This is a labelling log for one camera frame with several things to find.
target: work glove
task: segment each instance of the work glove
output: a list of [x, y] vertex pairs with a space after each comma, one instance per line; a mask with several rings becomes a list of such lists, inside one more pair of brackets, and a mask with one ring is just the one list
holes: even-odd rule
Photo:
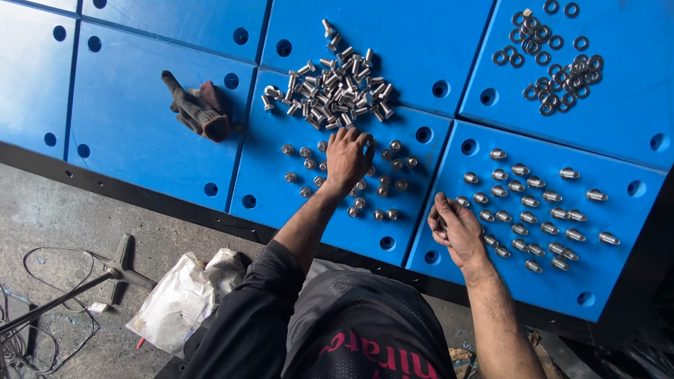
[[162, 81], [173, 97], [170, 108], [183, 125], [214, 142], [222, 142], [229, 135], [229, 122], [224, 114], [219, 89], [208, 80], [198, 90], [187, 92], [170, 71], [162, 71]]

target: black sleeve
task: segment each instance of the black sleeve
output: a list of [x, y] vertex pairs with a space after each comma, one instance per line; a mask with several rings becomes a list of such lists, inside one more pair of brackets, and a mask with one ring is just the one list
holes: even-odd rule
[[182, 378], [280, 378], [288, 321], [304, 278], [288, 250], [272, 240], [220, 302]]

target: man's hand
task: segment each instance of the man's hand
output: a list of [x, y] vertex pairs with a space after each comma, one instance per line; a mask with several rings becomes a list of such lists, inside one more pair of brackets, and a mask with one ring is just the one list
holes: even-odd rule
[[339, 196], [346, 196], [372, 167], [374, 146], [363, 149], [372, 140], [370, 133], [361, 133], [357, 128], [341, 127], [330, 134], [328, 141], [328, 179], [321, 188], [335, 190]]
[[[446, 232], [437, 221], [438, 215], [447, 223]], [[439, 192], [435, 195], [435, 204], [427, 221], [433, 231], [433, 239], [447, 246], [458, 268], [472, 269], [486, 263], [482, 226], [473, 212]]]

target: black shirt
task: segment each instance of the black shirt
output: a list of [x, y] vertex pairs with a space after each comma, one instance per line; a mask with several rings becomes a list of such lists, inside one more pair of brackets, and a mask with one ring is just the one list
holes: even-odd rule
[[272, 241], [222, 300], [182, 377], [456, 379], [442, 327], [414, 288], [326, 271], [298, 298], [303, 281]]

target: forearm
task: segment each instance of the forearm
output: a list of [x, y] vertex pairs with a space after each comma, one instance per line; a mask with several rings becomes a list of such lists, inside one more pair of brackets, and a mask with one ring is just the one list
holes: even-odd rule
[[338, 189], [326, 184], [309, 198], [274, 237], [295, 258], [305, 275], [309, 272], [328, 221], [344, 197]]
[[463, 268], [477, 356], [486, 379], [545, 379], [538, 358], [520, 329], [506, 286], [488, 258], [476, 270]]

